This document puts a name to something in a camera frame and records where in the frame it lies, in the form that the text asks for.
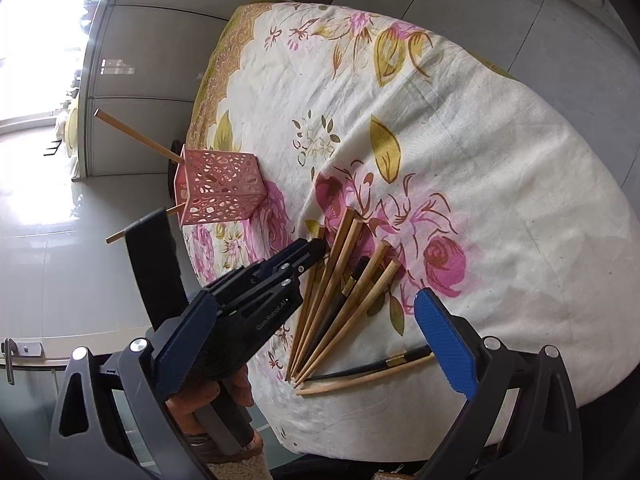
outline door handle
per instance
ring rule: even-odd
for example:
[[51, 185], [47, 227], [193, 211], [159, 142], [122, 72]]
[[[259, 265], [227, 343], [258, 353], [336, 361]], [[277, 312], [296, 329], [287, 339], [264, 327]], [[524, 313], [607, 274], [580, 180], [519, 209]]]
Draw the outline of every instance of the door handle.
[[11, 386], [15, 386], [13, 355], [18, 353], [18, 345], [9, 337], [4, 340], [3, 347], [4, 363], [6, 366], [6, 380]]

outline pink basket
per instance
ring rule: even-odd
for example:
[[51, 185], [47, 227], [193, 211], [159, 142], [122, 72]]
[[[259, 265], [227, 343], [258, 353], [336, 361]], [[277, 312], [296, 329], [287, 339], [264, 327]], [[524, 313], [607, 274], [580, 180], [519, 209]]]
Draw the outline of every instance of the pink basket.
[[182, 149], [174, 178], [176, 203], [186, 202], [180, 225], [248, 219], [267, 196], [252, 153]]

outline blue gripper pad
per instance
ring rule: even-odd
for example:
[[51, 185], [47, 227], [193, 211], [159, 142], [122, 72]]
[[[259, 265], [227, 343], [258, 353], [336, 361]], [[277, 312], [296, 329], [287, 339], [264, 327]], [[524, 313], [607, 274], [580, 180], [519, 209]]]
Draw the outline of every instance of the blue gripper pad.
[[415, 295], [414, 314], [451, 387], [471, 399], [478, 388], [476, 361], [431, 289]]

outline person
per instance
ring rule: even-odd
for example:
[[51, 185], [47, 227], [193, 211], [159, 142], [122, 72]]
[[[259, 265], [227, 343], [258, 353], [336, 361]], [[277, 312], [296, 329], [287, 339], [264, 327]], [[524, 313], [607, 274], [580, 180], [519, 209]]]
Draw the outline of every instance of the person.
[[[250, 408], [254, 405], [247, 365], [232, 375], [231, 384], [229, 393], [239, 406]], [[222, 455], [194, 416], [198, 408], [206, 406], [219, 394], [220, 385], [215, 381], [188, 380], [165, 403], [194, 451], [219, 480], [371, 480], [378, 472], [397, 470], [401, 470], [401, 474], [379, 478], [408, 479], [424, 464], [357, 462], [304, 455], [270, 471], [264, 456], [264, 443], [255, 430], [254, 440], [245, 450], [233, 456]]]

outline round table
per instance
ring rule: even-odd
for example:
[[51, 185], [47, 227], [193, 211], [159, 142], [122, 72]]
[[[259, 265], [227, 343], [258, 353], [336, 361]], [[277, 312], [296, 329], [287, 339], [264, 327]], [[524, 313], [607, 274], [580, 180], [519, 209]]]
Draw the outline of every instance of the round table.
[[[254, 153], [268, 192], [250, 220], [183, 228], [202, 283], [321, 224], [331, 242], [347, 206], [366, 223], [352, 260], [391, 243], [402, 271], [318, 372], [423, 345], [413, 298], [424, 286], [482, 336], [559, 348], [578, 405], [640, 361], [640, 230], [619, 187], [549, 104], [435, 33], [345, 7], [239, 7], [210, 58], [187, 147]], [[437, 363], [296, 396], [284, 381], [295, 321], [250, 362], [281, 443], [354, 460], [428, 458], [465, 400]]]

